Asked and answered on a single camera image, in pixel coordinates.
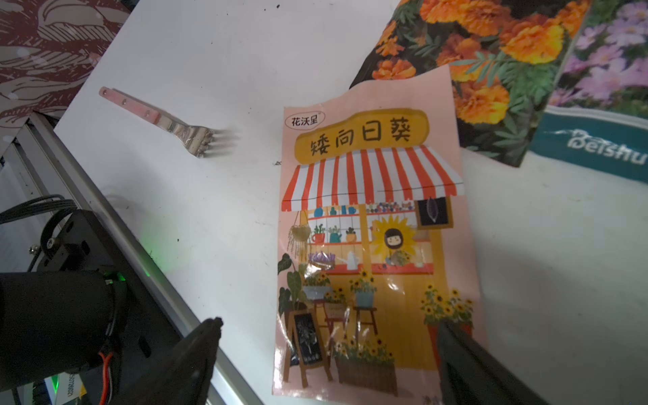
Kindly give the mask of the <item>purple flower seed bag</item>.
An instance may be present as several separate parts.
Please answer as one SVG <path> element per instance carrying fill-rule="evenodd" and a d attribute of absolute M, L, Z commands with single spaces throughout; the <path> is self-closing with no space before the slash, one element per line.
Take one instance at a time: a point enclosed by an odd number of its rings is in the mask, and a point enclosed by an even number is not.
<path fill-rule="evenodd" d="M 647 181 L 647 3 L 596 1 L 530 150 Z"/>

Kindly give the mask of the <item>marigold seed bag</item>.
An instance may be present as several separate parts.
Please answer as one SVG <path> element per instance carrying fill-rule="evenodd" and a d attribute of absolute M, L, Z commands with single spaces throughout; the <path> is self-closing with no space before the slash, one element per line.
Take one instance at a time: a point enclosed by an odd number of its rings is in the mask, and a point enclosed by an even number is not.
<path fill-rule="evenodd" d="M 460 144 L 518 167 L 588 1 L 402 1 L 355 77 L 411 79 L 449 68 Z"/>

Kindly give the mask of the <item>pink shop seed bag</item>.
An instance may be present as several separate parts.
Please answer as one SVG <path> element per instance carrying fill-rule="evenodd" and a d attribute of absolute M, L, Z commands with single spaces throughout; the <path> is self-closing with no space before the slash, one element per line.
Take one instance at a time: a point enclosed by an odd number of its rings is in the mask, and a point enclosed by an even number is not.
<path fill-rule="evenodd" d="M 440 404 L 440 326 L 483 340 L 451 72 L 283 112 L 272 393 Z"/>

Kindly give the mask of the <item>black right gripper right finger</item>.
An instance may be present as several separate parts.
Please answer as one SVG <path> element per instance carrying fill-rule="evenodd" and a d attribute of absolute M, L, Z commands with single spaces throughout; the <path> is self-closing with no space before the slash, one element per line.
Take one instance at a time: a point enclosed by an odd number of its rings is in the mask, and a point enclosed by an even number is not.
<path fill-rule="evenodd" d="M 440 388 L 445 404 L 545 404 L 472 337 L 450 322 L 440 324 Z"/>

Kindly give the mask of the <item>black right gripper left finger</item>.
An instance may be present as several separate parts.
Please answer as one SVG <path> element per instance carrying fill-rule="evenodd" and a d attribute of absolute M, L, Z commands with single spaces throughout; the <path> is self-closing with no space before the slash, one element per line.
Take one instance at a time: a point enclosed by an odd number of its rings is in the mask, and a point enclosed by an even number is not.
<path fill-rule="evenodd" d="M 222 327 L 219 317 L 202 322 L 111 403 L 207 403 Z"/>

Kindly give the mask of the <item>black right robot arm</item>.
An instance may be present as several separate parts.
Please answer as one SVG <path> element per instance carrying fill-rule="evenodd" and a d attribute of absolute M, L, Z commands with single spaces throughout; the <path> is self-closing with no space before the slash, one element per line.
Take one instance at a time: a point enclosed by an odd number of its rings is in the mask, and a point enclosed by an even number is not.
<path fill-rule="evenodd" d="M 1 277 L 1 388 L 62 372 L 98 369 L 102 404 L 204 404 L 223 323 L 209 319 L 179 337 L 152 305 L 145 323 L 164 341 L 152 358 L 131 358 L 131 382 L 113 369 L 111 341 L 131 303 L 127 284 L 99 273 L 5 273 Z"/>

